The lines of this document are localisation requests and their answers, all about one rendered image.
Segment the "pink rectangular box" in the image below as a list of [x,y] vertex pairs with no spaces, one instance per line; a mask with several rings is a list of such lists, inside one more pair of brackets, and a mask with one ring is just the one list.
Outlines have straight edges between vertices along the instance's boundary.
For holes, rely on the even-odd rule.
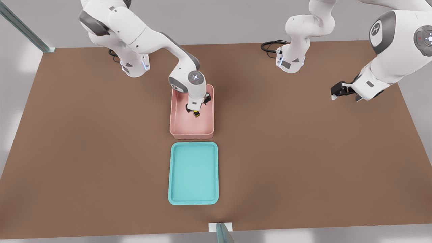
[[195,117],[193,112],[188,113],[185,109],[188,103],[188,94],[172,91],[170,132],[175,139],[210,139],[214,133],[214,89],[207,84],[206,91],[211,100],[202,105],[200,116]]

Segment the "pale blue-green tray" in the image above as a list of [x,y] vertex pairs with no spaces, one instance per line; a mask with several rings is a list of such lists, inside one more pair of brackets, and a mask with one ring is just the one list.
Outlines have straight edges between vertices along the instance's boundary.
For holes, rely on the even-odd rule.
[[172,205],[213,205],[219,199],[218,146],[177,142],[171,148],[168,200]]

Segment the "silver frame post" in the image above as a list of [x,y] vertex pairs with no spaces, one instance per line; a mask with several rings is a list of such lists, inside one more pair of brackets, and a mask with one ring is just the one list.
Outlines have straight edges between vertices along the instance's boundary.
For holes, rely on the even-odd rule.
[[209,232],[216,232],[217,243],[235,243],[231,232],[233,231],[233,224],[231,222],[224,223],[209,223]]
[[20,31],[31,43],[33,43],[43,53],[55,52],[54,47],[49,47],[37,34],[35,34],[15,13],[0,0],[0,15],[2,15],[12,26]]

